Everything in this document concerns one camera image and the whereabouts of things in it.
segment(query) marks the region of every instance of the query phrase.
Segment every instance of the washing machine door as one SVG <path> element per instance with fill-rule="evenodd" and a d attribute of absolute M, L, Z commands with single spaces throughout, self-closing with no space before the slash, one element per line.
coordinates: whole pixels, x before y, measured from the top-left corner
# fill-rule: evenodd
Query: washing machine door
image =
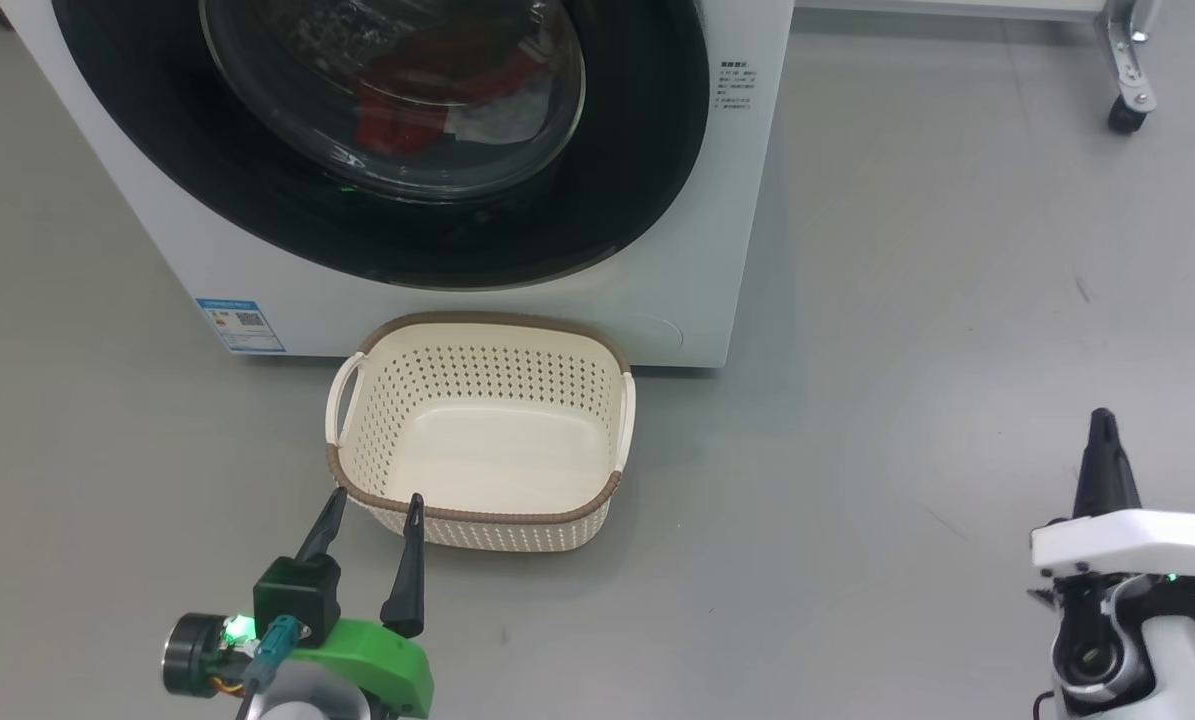
<path fill-rule="evenodd" d="M 693 0 L 54 0 L 173 181 L 306 260 L 431 288 L 598 263 L 664 214 L 710 104 Z"/>

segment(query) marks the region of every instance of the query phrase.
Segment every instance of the basket rim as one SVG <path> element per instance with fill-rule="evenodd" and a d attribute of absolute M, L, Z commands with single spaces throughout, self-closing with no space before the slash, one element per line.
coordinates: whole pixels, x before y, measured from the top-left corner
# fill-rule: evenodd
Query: basket rim
<path fill-rule="evenodd" d="M 519 315 L 513 313 L 477 313 L 477 310 L 460 310 L 460 313 L 417 313 L 405 315 L 392 320 L 390 324 L 384 324 L 379 327 L 379 330 L 369 333 L 369 336 L 364 338 L 364 341 L 361 341 L 358 351 L 362 355 L 369 355 L 370 351 L 374 350 L 374 347 L 376 347 L 387 336 L 396 333 L 402 328 L 413 327 L 415 325 L 431 324 L 514 325 L 514 327 L 577 334 L 587 337 L 588 340 L 600 343 L 602 347 L 606 347 L 611 356 L 615 357 L 615 363 L 619 364 L 620 373 L 629 374 L 632 371 L 632 368 L 629 365 L 629 361 L 625 359 L 624 353 L 620 352 L 619 347 L 612 345 L 612 343 L 606 340 L 601 333 L 586 328 L 583 325 L 566 322 L 566 320 L 541 318 L 538 315 Z M 353 479 L 350 479 L 344 470 L 344 464 L 341 462 L 341 447 L 336 445 L 336 443 L 326 443 L 326 456 L 329 466 L 331 466 L 331 474 L 335 475 L 335 481 L 338 486 L 347 490 L 349 497 L 351 497 L 355 501 L 358 501 L 360 505 L 402 513 L 405 513 L 409 510 L 409 505 L 405 501 L 387 500 L 387 498 L 373 496 L 372 493 L 364 492 L 364 490 L 356 486 Z M 606 505 L 606 501 L 609 501 L 611 497 L 615 494 L 615 490 L 619 488 L 619 482 L 623 478 L 623 470 L 612 470 L 609 478 L 606 479 L 605 487 L 601 488 L 601 492 L 598 492 L 596 497 L 586 501 L 584 505 L 566 512 L 474 512 L 470 510 L 454 510 L 451 507 L 425 507 L 424 516 L 425 519 L 431 521 L 459 521 L 459 523 L 484 523 L 495 525 L 560 525 L 565 523 L 574 523 L 575 521 L 587 518 L 587 516 L 596 512 L 602 505 Z"/>

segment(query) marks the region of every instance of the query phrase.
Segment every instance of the green light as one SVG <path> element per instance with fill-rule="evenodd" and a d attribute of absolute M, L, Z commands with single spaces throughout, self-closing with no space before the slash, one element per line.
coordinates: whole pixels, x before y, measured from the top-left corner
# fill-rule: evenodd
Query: green light
<path fill-rule="evenodd" d="M 249 615 L 233 615 L 223 626 L 223 641 L 227 644 L 247 644 L 255 639 L 255 619 Z"/>

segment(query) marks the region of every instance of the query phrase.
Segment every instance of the white basket handle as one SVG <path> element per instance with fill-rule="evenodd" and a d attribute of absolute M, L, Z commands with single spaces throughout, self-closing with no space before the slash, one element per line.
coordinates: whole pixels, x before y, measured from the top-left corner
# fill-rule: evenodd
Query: white basket handle
<path fill-rule="evenodd" d="M 629 450 L 633 447 L 633 419 L 637 416 L 637 383 L 632 373 L 624 373 L 624 400 L 620 404 L 619 453 L 615 453 L 615 470 L 624 472 Z"/>
<path fill-rule="evenodd" d="M 349 400 L 349 411 L 344 416 L 344 427 L 336 427 L 341 419 L 341 401 L 344 400 L 344 386 L 349 383 L 349 375 L 358 369 L 364 361 L 364 355 L 358 352 L 341 365 L 341 371 L 335 374 L 331 383 L 331 396 L 326 398 L 326 442 L 331 445 L 339 445 L 344 441 L 344 433 L 349 432 L 349 424 L 353 421 L 353 413 L 356 410 L 356 398 L 361 395 L 361 377 L 353 387 L 353 396 Z"/>

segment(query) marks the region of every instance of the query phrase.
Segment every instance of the white washing machine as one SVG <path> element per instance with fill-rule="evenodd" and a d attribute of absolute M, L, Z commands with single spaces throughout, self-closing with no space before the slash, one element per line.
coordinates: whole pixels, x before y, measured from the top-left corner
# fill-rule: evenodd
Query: white washing machine
<path fill-rule="evenodd" d="M 233 352 L 507 310 L 725 364 L 793 0 L 2 6 Z"/>

